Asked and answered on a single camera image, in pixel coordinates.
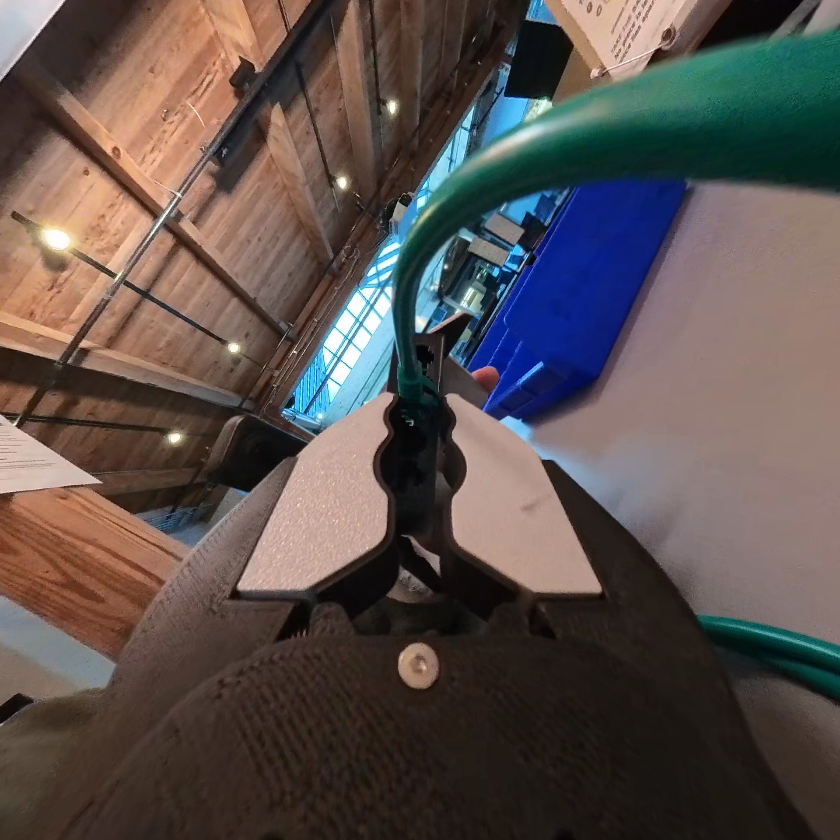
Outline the wooden post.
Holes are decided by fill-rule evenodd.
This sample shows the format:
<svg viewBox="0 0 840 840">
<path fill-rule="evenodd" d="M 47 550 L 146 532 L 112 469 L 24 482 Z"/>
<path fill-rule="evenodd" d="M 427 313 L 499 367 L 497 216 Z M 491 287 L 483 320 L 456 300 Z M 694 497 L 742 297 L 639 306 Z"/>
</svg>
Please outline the wooden post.
<svg viewBox="0 0 840 840">
<path fill-rule="evenodd" d="M 1 499 L 2 595 L 112 662 L 189 552 L 87 488 Z"/>
</svg>

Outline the blue plastic bin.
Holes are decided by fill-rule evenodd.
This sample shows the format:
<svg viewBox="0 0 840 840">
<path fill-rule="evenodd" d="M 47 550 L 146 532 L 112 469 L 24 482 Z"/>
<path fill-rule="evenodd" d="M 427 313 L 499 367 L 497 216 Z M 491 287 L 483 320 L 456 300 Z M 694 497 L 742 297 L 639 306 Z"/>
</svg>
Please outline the blue plastic bin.
<svg viewBox="0 0 840 840">
<path fill-rule="evenodd" d="M 572 189 L 470 362 L 499 373 L 485 413 L 524 421 L 599 378 L 686 188 L 658 179 Z"/>
</svg>

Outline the black hanging speaker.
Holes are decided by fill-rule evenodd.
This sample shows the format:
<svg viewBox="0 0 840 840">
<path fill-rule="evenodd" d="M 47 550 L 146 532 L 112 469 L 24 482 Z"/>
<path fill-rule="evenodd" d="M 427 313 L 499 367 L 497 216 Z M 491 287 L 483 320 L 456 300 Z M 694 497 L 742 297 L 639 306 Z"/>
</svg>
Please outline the black hanging speaker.
<svg viewBox="0 0 840 840">
<path fill-rule="evenodd" d="M 572 50 L 572 42 L 561 26 L 523 20 L 504 96 L 551 100 Z"/>
</svg>

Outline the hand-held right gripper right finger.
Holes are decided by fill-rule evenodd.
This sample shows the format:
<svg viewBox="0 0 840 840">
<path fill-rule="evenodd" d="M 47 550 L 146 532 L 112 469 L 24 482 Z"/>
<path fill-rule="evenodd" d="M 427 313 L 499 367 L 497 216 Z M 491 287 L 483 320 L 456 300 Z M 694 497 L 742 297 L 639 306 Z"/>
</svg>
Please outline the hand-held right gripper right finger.
<svg viewBox="0 0 840 840">
<path fill-rule="evenodd" d="M 464 397 L 446 395 L 443 474 L 444 588 L 489 618 L 504 604 L 594 602 L 604 596 L 592 562 L 541 458 Z"/>
</svg>

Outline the black rounded device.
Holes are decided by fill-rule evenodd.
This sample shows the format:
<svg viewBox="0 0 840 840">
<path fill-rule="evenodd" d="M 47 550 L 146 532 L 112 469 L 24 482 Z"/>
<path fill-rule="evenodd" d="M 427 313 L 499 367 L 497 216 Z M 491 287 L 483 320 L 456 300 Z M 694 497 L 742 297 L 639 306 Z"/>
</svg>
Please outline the black rounded device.
<svg viewBox="0 0 840 840">
<path fill-rule="evenodd" d="M 314 438 L 291 423 L 279 427 L 249 414 L 232 416 L 209 451 L 203 476 L 208 482 L 250 492 Z"/>
</svg>

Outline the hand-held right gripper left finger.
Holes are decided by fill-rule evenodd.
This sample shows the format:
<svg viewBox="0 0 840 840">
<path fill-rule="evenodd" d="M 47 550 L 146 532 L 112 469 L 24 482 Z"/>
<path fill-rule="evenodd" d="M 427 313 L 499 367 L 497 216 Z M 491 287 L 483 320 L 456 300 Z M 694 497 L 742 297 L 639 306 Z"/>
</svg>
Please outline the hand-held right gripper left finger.
<svg viewBox="0 0 840 840">
<path fill-rule="evenodd" d="M 241 599 L 335 602 L 355 617 L 391 590 L 396 515 L 380 461 L 395 402 L 378 395 L 301 451 L 237 582 Z"/>
</svg>

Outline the white paper notice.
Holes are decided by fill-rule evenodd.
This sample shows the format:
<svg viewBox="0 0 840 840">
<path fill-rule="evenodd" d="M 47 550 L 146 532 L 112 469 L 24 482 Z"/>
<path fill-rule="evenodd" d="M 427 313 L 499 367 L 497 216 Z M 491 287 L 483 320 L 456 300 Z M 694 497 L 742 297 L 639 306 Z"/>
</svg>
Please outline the white paper notice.
<svg viewBox="0 0 840 840">
<path fill-rule="evenodd" d="M 1 495 L 101 482 L 1 417 Z"/>
</svg>

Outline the wooden board with instruction sheet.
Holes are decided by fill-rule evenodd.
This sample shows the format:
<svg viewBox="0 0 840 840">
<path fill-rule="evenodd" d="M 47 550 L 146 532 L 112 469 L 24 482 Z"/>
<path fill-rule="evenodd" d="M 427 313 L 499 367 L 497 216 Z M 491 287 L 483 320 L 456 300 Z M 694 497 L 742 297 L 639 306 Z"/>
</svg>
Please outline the wooden board with instruction sheet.
<svg viewBox="0 0 840 840">
<path fill-rule="evenodd" d="M 553 104 L 633 77 L 657 60 L 688 54 L 730 1 L 546 1 L 572 53 Z"/>
</svg>

